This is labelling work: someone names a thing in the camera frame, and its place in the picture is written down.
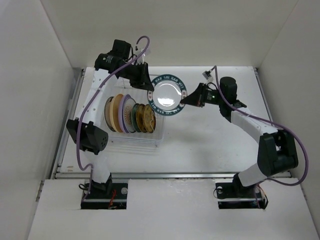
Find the white plate dark lettered rim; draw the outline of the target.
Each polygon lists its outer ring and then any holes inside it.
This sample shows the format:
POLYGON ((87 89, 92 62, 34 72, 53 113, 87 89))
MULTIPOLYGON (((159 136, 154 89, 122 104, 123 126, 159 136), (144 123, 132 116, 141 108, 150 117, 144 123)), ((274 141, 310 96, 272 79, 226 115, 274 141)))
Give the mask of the white plate dark lettered rim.
POLYGON ((162 74, 152 81, 154 91, 147 91, 147 101, 153 111, 162 116, 174 116, 185 107, 181 100, 188 96, 184 82, 172 74, 162 74))

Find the yellow patterned small plate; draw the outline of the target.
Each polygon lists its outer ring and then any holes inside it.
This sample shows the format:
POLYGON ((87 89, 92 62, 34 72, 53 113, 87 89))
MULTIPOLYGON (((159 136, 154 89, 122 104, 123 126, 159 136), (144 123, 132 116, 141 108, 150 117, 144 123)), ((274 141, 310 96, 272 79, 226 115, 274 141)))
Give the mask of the yellow patterned small plate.
POLYGON ((155 131, 156 115, 149 104, 146 104, 143 108, 143 123, 148 133, 153 133, 155 131))

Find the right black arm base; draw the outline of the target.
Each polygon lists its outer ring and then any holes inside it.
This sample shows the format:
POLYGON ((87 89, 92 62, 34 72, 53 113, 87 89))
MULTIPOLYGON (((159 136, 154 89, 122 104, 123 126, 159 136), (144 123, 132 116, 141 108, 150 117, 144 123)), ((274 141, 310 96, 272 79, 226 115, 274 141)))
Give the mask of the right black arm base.
POLYGON ((269 204, 268 197, 259 186, 250 186, 243 191, 238 191, 232 182, 216 182, 213 196, 217 199, 220 210, 265 210, 269 204))

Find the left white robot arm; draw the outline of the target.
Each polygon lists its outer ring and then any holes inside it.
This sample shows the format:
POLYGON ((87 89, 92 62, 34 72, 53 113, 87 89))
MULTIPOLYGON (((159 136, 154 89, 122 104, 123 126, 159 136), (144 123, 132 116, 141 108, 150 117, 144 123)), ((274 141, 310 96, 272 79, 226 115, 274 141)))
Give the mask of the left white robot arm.
POLYGON ((90 170, 89 182, 82 187, 85 198, 93 191, 103 199, 112 192, 112 176, 105 156, 109 140, 105 107, 118 79, 128 80, 134 89, 155 90, 145 62, 150 38, 143 35, 139 39, 146 40, 145 47, 133 47, 124 40, 116 39, 108 53, 98 55, 94 62, 95 78, 82 110, 74 119, 67 120, 66 128, 76 145, 78 167, 81 171, 90 170))

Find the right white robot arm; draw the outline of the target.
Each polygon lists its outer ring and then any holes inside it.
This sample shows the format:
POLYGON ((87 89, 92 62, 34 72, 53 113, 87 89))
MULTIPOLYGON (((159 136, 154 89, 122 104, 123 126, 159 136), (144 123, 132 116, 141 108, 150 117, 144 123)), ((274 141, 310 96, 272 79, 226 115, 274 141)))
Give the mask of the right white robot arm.
POLYGON ((299 161, 294 137, 284 129, 255 118, 247 106, 237 99, 237 90, 234 78, 222 77, 218 89, 200 83, 193 93, 180 102, 195 107, 217 105, 227 121, 241 128, 257 142, 256 163, 236 173, 226 189, 232 198, 240 199, 254 196, 258 183, 296 168, 299 161))

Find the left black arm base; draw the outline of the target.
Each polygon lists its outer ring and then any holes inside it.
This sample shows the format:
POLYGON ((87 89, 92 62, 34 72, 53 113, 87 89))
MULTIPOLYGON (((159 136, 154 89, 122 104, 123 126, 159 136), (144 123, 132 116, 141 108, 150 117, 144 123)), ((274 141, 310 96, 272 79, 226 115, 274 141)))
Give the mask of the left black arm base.
POLYGON ((80 183, 82 190, 80 208, 82 210, 126 210, 129 191, 128 181, 117 181, 111 178, 105 184, 80 183))

